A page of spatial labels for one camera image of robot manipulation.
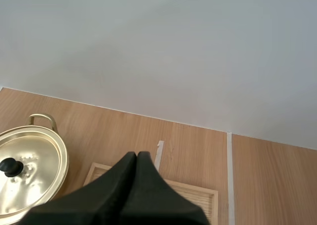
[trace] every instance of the wooden crate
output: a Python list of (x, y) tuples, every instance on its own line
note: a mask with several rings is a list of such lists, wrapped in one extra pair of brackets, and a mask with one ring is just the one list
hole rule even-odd
[[(98, 163), (93, 163), (84, 185), (94, 181), (111, 167)], [(193, 185), (183, 184), (171, 180), (165, 182), (172, 187), (178, 194), (200, 206), (206, 214), (211, 225), (218, 224), (218, 191), (201, 188)]]

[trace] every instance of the wood grain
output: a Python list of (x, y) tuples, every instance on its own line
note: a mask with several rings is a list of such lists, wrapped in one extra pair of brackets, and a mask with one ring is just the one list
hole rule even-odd
[[(0, 91), (0, 132), (26, 125), (32, 113), (49, 113), (69, 152), (69, 171), (61, 193), (83, 185), (92, 162), (114, 165), (128, 151), (149, 151), (170, 137), (172, 122), (21, 92)], [(36, 125), (49, 127), (44, 119)]]
[(159, 172), (168, 180), (217, 190), (218, 224), (228, 224), (226, 133), (174, 124)]
[(317, 151), (233, 136), (236, 225), (317, 224)]
[[(219, 191), (219, 224), (228, 224), (226, 133), (21, 92), (0, 91), (0, 132), (49, 113), (67, 146), (69, 172), (59, 196), (80, 188), (92, 162), (112, 166), (126, 152), (149, 151), (164, 141), (160, 173), (169, 180)], [(35, 124), (49, 126), (45, 120)]]
[[(106, 173), (111, 167), (99, 163), (93, 163), (84, 185), (89, 184), (101, 175)], [(193, 185), (165, 180), (178, 194), (188, 199), (192, 203), (200, 206), (206, 214), (211, 225), (218, 224), (218, 191), (201, 188)]]

